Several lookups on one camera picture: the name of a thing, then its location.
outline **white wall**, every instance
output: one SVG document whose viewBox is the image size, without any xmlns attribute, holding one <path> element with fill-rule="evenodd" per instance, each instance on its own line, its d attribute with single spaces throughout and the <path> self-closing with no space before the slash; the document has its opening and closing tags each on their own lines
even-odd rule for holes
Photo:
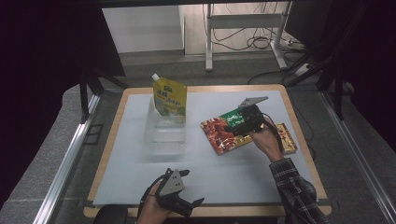
<svg viewBox="0 0 396 224">
<path fill-rule="evenodd" d="M 119 53 L 183 49 L 179 6 L 104 8 L 103 13 Z"/>
</svg>

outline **plaid sleeve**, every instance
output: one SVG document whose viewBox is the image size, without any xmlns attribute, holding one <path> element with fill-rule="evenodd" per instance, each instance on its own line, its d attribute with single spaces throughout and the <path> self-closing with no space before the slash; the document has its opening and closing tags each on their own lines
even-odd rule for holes
<svg viewBox="0 0 396 224">
<path fill-rule="evenodd" d="M 290 158 L 270 165 L 286 212 L 286 223 L 329 223 L 319 210 L 314 186 L 300 176 Z"/>
</svg>

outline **transparent box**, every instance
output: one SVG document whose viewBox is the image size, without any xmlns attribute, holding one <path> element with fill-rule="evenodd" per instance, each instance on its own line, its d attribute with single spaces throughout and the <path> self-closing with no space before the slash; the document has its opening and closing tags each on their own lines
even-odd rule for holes
<svg viewBox="0 0 396 224">
<path fill-rule="evenodd" d="M 185 150 L 186 122 L 181 116 L 162 116 L 151 97 L 145 128 L 145 142 L 154 154 L 181 154 Z"/>
</svg>

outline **hand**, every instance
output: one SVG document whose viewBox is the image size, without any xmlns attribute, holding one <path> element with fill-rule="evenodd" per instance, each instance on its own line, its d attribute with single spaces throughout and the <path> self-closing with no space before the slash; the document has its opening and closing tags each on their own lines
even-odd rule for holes
<svg viewBox="0 0 396 224">
<path fill-rule="evenodd" d="M 157 198 L 155 196 L 151 196 L 155 195 L 155 191 L 157 191 L 160 183 L 161 181 L 151 188 L 143 205 L 139 219 L 137 220 L 137 224 L 161 224 L 168 218 L 169 214 L 171 214 L 171 211 L 161 208 L 158 205 Z"/>
<path fill-rule="evenodd" d="M 265 118 L 270 124 L 275 124 L 268 118 Z M 259 133 L 250 132 L 250 135 L 256 147 L 267 155 L 270 162 L 282 160 L 283 154 L 279 150 L 278 142 L 268 127 L 264 127 Z"/>
</svg>

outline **gray carpet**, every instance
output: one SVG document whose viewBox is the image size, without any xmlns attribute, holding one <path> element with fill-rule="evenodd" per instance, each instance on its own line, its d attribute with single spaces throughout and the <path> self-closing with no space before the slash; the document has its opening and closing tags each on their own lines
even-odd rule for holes
<svg viewBox="0 0 396 224">
<path fill-rule="evenodd" d="M 241 55 L 216 56 L 212 73 L 205 71 L 202 57 L 182 60 L 183 62 L 178 58 L 173 62 L 169 58 L 161 58 L 160 62 L 156 59 L 140 64 L 124 61 L 127 77 L 120 77 L 120 80 L 134 87 L 149 87 L 153 73 L 179 80 L 186 85 L 248 84 L 252 77 L 260 73 L 265 74 L 252 79 L 250 84 L 279 83 L 283 78 L 283 73 L 266 74 L 278 71 L 271 54 L 255 55 L 254 58 Z M 332 223 L 388 223 L 335 128 L 322 99 L 315 91 L 314 84 L 317 79 L 318 77 L 311 77 L 294 88 L 288 88 L 288 92 L 332 203 L 330 220 Z M 120 88 L 101 80 L 106 91 L 92 121 L 93 129 L 102 127 L 100 140 L 95 143 L 95 135 L 86 137 L 86 144 L 78 154 L 50 223 L 92 223 L 91 218 L 84 217 L 82 210 L 121 97 Z M 58 119 L 35 160 L 3 207 L 0 223 L 32 223 L 35 219 L 78 126 L 78 91 L 79 88 L 75 87 L 64 94 L 64 106 Z M 348 128 L 394 201 L 394 152 L 356 111 L 348 96 L 344 97 L 343 102 Z M 128 223 L 133 223 L 133 219 L 128 219 Z"/>
</svg>

